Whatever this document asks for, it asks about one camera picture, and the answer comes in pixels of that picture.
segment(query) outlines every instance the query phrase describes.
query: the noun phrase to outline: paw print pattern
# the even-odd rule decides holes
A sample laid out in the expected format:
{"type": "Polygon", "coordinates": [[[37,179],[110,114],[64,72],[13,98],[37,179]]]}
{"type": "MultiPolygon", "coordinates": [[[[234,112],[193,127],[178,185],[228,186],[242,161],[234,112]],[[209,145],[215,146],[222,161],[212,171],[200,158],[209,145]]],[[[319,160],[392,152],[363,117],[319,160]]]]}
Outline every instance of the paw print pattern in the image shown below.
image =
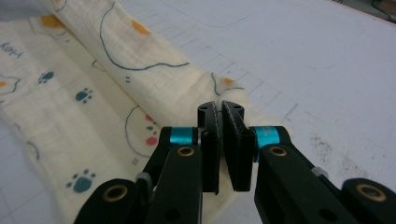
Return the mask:
{"type": "Polygon", "coordinates": [[[157,145],[158,142],[158,138],[157,136],[157,131],[155,131],[154,126],[157,124],[149,115],[146,115],[146,120],[149,121],[152,125],[149,125],[148,127],[146,127],[146,130],[148,130],[149,132],[152,133],[153,136],[148,137],[146,139],[146,144],[149,146],[155,146],[157,145]]]}
{"type": "Polygon", "coordinates": [[[82,173],[82,175],[75,174],[73,175],[73,180],[66,184],[68,189],[73,188],[75,193],[82,193],[87,191],[92,185],[92,179],[96,177],[96,174],[90,174],[90,170],[86,169],[82,173]]]}
{"type": "Polygon", "coordinates": [[[92,91],[88,88],[85,88],[83,91],[79,91],[76,94],[76,100],[82,102],[83,104],[87,104],[89,100],[92,99],[92,91]]]}
{"type": "Polygon", "coordinates": [[[53,78],[53,72],[43,73],[41,77],[38,79],[38,84],[47,83],[52,78],[53,78]]]}

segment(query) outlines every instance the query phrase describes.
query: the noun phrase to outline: fabric cloth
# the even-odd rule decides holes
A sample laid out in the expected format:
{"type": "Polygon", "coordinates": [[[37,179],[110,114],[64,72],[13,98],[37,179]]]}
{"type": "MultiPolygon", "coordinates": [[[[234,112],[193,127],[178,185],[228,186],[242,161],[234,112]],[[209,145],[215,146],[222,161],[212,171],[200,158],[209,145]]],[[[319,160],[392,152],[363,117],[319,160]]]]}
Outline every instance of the fabric cloth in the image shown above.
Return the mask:
{"type": "MultiPolygon", "coordinates": [[[[118,2],[43,0],[53,13],[0,23],[0,111],[26,143],[65,223],[102,183],[134,180],[162,126],[196,126],[196,108],[229,100],[247,125],[275,124],[227,77],[203,72],[118,2]]],[[[203,222],[234,198],[204,195],[203,222]]]]}

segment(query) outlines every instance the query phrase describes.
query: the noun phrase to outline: stain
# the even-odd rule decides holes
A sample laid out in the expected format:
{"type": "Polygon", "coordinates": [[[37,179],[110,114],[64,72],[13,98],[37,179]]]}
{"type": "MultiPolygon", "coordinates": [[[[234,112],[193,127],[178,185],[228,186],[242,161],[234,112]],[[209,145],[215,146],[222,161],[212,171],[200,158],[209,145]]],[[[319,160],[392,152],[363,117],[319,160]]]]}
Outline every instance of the stain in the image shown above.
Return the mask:
{"type": "Polygon", "coordinates": [[[338,175],[343,179],[349,179],[351,177],[363,177],[368,178],[368,174],[364,171],[358,164],[356,164],[352,159],[347,156],[343,157],[341,162],[341,170],[338,175]]]}
{"type": "Polygon", "coordinates": [[[332,156],[332,146],[325,140],[323,140],[317,134],[311,136],[311,146],[314,148],[314,152],[318,155],[318,158],[322,162],[321,165],[328,166],[331,162],[330,157],[332,156]]]}

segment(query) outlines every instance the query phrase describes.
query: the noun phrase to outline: orange dot pattern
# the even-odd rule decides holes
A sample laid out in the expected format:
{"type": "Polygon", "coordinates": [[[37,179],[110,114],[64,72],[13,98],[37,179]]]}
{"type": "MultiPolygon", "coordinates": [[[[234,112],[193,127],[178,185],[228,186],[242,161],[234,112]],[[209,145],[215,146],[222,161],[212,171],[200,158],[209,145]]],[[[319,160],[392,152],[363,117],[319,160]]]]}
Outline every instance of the orange dot pattern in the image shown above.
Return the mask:
{"type": "Polygon", "coordinates": [[[233,80],[232,79],[230,79],[230,78],[224,78],[224,82],[225,82],[225,84],[228,84],[228,85],[230,85],[230,84],[232,84],[233,83],[233,80]]]}
{"type": "Polygon", "coordinates": [[[59,21],[58,18],[56,18],[54,15],[42,16],[41,23],[43,23],[44,26],[52,29],[64,28],[64,24],[59,21]]]}
{"type": "Polygon", "coordinates": [[[146,27],[144,27],[142,24],[140,24],[139,22],[137,22],[135,20],[132,20],[132,26],[141,35],[149,35],[150,34],[149,30],[146,29],[146,27]]]}

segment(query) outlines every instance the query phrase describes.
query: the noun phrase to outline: cream printed fabric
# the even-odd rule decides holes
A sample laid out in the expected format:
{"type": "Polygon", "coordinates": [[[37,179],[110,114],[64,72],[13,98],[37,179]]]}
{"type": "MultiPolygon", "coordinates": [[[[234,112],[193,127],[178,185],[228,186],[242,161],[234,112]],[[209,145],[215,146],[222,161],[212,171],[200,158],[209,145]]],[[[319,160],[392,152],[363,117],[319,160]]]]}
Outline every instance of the cream printed fabric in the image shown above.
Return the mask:
{"type": "MultiPolygon", "coordinates": [[[[274,124],[237,82],[204,72],[115,1],[43,0],[53,15],[0,23],[0,113],[26,144],[65,223],[102,183],[134,180],[162,126],[196,126],[198,105],[243,105],[274,124]]],[[[204,195],[204,223],[234,198],[204,195]]]]}

